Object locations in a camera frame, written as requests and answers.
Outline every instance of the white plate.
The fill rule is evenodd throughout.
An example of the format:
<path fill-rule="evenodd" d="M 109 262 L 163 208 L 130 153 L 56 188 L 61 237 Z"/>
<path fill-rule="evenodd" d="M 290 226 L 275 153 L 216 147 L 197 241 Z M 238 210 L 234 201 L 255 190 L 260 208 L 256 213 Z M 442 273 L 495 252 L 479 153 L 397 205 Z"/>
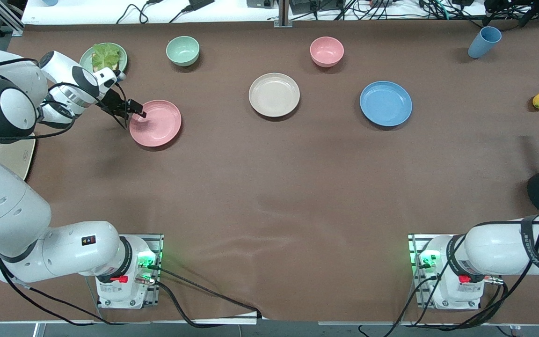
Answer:
<path fill-rule="evenodd" d="M 253 109 L 267 117 L 287 115 L 299 104 L 297 83 L 284 74 L 269 73 L 256 79 L 248 90 Z"/>

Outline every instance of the plate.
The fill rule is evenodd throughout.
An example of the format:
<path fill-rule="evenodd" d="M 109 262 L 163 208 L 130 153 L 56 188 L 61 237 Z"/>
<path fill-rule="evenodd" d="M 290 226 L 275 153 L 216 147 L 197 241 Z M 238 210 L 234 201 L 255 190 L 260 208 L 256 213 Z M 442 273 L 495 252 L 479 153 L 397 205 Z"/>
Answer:
<path fill-rule="evenodd" d="M 409 93 L 390 81 L 377 81 L 366 86 L 361 92 L 359 104 L 365 117 L 381 126 L 402 124 L 413 110 Z"/>
<path fill-rule="evenodd" d="M 256 79 L 248 90 L 253 109 L 267 117 L 288 115 L 301 98 L 297 83 L 287 75 L 269 73 Z"/>
<path fill-rule="evenodd" d="M 130 135 L 146 147 L 160 147 L 171 141 L 180 130 L 182 117 L 172 103 L 164 100 L 149 101 L 143 104 L 147 117 L 133 114 L 130 119 Z"/>
<path fill-rule="evenodd" d="M 126 65 L 128 64 L 128 54 L 126 54 L 126 50 L 122 48 L 121 45 L 115 44 L 112 42 L 104 42 L 104 43 L 98 43 L 98 44 L 105 44 L 110 43 L 120 48 L 120 62 L 118 62 L 118 69 L 122 72 L 126 70 Z M 85 51 L 83 56 L 80 58 L 80 66 L 84 69 L 88 70 L 90 73 L 94 73 L 93 71 L 93 64 L 92 64 L 92 54 L 93 54 L 93 47 L 90 47 L 88 51 Z"/>

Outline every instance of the gray floor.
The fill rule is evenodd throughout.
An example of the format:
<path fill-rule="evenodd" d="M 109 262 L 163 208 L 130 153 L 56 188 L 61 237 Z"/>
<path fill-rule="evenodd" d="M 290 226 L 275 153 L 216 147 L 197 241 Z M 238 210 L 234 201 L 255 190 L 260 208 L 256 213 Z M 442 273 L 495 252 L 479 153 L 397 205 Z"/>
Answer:
<path fill-rule="evenodd" d="M 357 326 L 319 326 L 317 322 L 278 322 L 259 320 L 255 326 L 241 326 L 242 337 L 364 337 Z M 368 326 L 370 337 L 382 337 L 387 326 Z M 0 337 L 31 337 L 33 324 L 0 324 Z M 522 327 L 523 336 L 539 337 L 539 327 Z M 69 324 L 47 324 L 44 337 L 239 337 L 238 326 L 195 329 L 186 324 L 130 324 L 126 326 L 75 327 Z M 398 327 L 391 337 L 503 337 L 493 326 L 462 331 L 430 331 Z"/>

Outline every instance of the blue plate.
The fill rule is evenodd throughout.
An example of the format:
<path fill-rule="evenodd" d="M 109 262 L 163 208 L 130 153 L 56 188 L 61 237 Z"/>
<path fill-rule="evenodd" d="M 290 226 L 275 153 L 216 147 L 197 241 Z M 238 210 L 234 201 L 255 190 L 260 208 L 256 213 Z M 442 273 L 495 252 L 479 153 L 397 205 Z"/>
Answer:
<path fill-rule="evenodd" d="M 389 81 L 377 81 L 363 89 L 361 111 L 367 119 L 381 126 L 397 126 L 411 115 L 411 96 L 400 85 Z"/>

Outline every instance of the lettuce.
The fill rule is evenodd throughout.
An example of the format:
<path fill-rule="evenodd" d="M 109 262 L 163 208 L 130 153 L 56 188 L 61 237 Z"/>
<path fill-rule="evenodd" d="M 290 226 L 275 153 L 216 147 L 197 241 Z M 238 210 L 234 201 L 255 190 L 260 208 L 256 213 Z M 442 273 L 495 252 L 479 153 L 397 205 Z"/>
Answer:
<path fill-rule="evenodd" d="M 92 64 L 93 69 L 102 70 L 107 67 L 114 70 L 114 66 L 120 62 L 120 48 L 111 43 L 93 45 Z"/>

